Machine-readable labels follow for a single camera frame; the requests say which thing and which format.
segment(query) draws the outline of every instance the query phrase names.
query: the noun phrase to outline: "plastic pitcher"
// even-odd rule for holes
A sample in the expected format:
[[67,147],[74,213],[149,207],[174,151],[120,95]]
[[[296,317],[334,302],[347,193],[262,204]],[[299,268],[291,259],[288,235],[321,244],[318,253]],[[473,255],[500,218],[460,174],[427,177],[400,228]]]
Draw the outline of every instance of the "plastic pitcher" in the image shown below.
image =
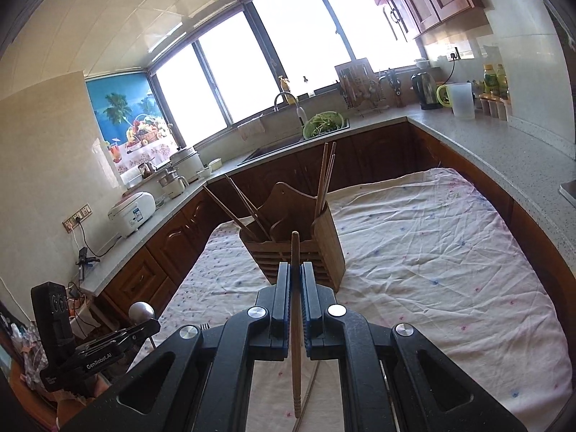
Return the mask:
[[[448,103],[440,97],[440,91],[446,90]],[[453,85],[441,85],[436,89],[438,101],[445,107],[452,107],[454,117],[463,120],[474,119],[474,100],[472,98],[472,85],[470,83],[454,83]]]

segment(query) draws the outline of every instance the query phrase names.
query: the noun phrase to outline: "wrinkled fabric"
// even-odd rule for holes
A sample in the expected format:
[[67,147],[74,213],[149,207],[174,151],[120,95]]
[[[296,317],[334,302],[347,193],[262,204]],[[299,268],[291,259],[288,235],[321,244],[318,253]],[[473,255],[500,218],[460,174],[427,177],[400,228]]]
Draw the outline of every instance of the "wrinkled fabric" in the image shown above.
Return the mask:
[[[346,260],[336,299],[375,324],[407,322],[539,432],[571,394],[566,337],[534,270],[493,206],[451,169],[328,195]],[[233,223],[220,225],[160,317],[220,325],[268,283]],[[143,346],[135,363],[150,352]],[[315,362],[303,358],[302,395]],[[257,362],[247,430],[291,431],[290,358]],[[343,430],[336,361],[321,361],[301,431]]]

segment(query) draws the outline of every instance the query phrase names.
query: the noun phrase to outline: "chrome faucet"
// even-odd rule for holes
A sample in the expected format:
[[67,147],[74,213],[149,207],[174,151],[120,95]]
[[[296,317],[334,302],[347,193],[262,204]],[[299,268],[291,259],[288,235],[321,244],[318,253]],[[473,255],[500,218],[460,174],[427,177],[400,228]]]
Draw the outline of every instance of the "chrome faucet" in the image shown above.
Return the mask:
[[289,93],[288,91],[282,91],[274,98],[274,112],[278,111],[278,98],[282,94],[292,96],[292,99],[294,99],[294,101],[296,102],[296,115],[298,115],[300,123],[302,124],[302,126],[304,126],[304,124],[308,121],[308,117],[306,117],[306,112],[304,112],[304,109],[301,108],[300,104],[298,103],[298,98],[294,94]]

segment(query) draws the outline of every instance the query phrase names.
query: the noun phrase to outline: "window frame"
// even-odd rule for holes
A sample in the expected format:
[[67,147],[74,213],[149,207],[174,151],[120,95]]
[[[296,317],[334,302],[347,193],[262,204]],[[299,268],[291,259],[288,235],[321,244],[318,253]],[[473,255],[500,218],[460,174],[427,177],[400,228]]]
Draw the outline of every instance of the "window frame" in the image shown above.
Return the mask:
[[[244,16],[246,17],[246,20],[248,21],[250,28],[252,29],[252,33],[254,34],[254,37],[255,37],[258,45],[260,46],[260,50],[262,51],[264,59],[266,59],[266,62],[267,62],[269,69],[270,69],[270,73],[272,73],[272,76],[274,77],[274,80],[276,81],[276,84],[278,85],[278,88],[281,91],[282,88],[280,86],[279,76],[287,77],[286,71],[284,70],[282,62],[281,62],[281,60],[280,60],[280,58],[276,52],[276,49],[274,48],[272,40],[270,39],[270,36],[269,36],[266,28],[264,27],[264,24],[263,24],[262,20],[260,19],[260,15],[258,14],[256,7],[254,6],[254,3],[252,1],[253,0],[238,1],[235,4],[231,5],[230,7],[223,10],[220,14],[216,15],[214,18],[211,18],[208,21],[204,22],[203,24],[199,25],[197,28],[195,28],[195,30],[191,31],[185,37],[181,37],[181,39],[178,40],[177,43],[173,44],[172,46],[169,45],[169,49],[166,50],[165,53],[161,53],[159,56],[157,56],[156,59],[153,60],[153,62],[149,66],[149,68],[145,71],[149,80],[150,80],[150,85],[152,86],[153,92],[154,92],[156,98],[158,99],[158,104],[160,105],[162,112],[165,114],[165,118],[169,119],[170,123],[172,123],[174,125],[173,129],[175,131],[175,138],[176,138],[176,142],[178,143],[178,145],[184,146],[184,138],[182,137],[182,135],[180,134],[180,131],[178,130],[177,123],[174,121],[174,117],[172,115],[172,112],[170,111],[170,107],[169,107],[168,103],[166,102],[166,98],[162,92],[162,87],[160,86],[160,84],[158,82],[156,72],[158,71],[158,69],[162,65],[164,65],[168,60],[170,60],[172,58],[172,56],[177,54],[179,51],[181,51],[187,45],[192,45],[192,48],[194,49],[194,52],[196,53],[196,56],[198,58],[198,62],[200,63],[202,70],[204,72],[204,75],[206,77],[206,80],[208,81],[208,85],[210,86],[212,94],[214,95],[214,98],[218,104],[218,107],[220,108],[220,111],[222,112],[222,115],[224,117],[224,121],[226,122],[226,128],[218,131],[214,135],[209,136],[208,138],[200,141],[197,144],[202,144],[204,142],[212,141],[213,139],[220,137],[221,135],[225,134],[226,132],[230,131],[231,129],[237,128],[237,126],[242,125],[243,123],[246,123],[247,121],[251,120],[254,117],[257,117],[260,115],[266,115],[266,114],[272,113],[274,111],[274,107],[270,106],[269,108],[266,108],[261,112],[254,112],[254,114],[252,114],[249,117],[244,118],[240,121],[237,121],[237,122],[232,121],[232,117],[230,115],[230,112],[228,111],[228,108],[226,107],[226,103],[224,101],[224,98],[222,97],[222,95],[220,93],[220,89],[218,88],[218,83],[214,79],[214,75],[212,74],[212,71],[210,69],[210,64],[208,63],[208,60],[206,59],[206,55],[204,54],[204,51],[202,50],[202,46],[201,46],[200,41],[199,41],[200,37],[203,34],[207,33],[209,30],[211,30],[212,28],[216,27],[217,25],[224,22],[228,18],[238,14],[239,12],[243,12]],[[332,21],[335,25],[336,33],[341,37],[342,42],[344,43],[344,46],[346,47],[346,50],[348,52],[348,55],[350,56],[350,59],[352,61],[357,60],[357,58],[354,54],[354,51],[352,50],[352,46],[350,45],[350,42],[348,41],[348,38],[346,37],[346,33],[345,33],[344,29],[342,28],[342,25],[340,24],[338,17],[332,8],[332,5],[330,5],[329,0],[322,0],[322,2],[324,3],[326,10],[330,14],[330,17],[332,18]],[[417,46],[420,50],[420,55],[422,57],[426,57],[426,52],[424,51],[424,47],[423,47],[422,42],[419,39],[416,39],[416,42],[417,42]],[[396,71],[398,73],[402,73],[403,71],[412,71],[413,68],[414,68],[414,65],[410,65],[408,67],[399,67],[399,68],[397,68]],[[317,90],[315,90],[315,92],[317,94],[322,94],[322,93],[329,92],[332,90],[337,90],[337,89],[338,89],[338,83],[317,89]],[[290,106],[286,102],[287,99],[285,98],[285,96],[283,96],[283,97],[284,97],[284,105],[279,106],[280,110],[290,108]],[[303,94],[303,95],[298,97],[299,100],[304,100],[307,98],[308,98],[307,94]]]

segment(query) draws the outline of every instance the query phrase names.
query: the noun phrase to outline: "poster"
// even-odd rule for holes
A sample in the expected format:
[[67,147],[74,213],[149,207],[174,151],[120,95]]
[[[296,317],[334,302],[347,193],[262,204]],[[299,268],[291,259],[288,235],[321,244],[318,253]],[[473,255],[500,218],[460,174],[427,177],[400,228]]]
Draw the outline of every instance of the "poster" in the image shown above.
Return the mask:
[[124,182],[137,176],[135,167],[160,165],[177,150],[166,120],[144,73],[86,81],[96,121]]

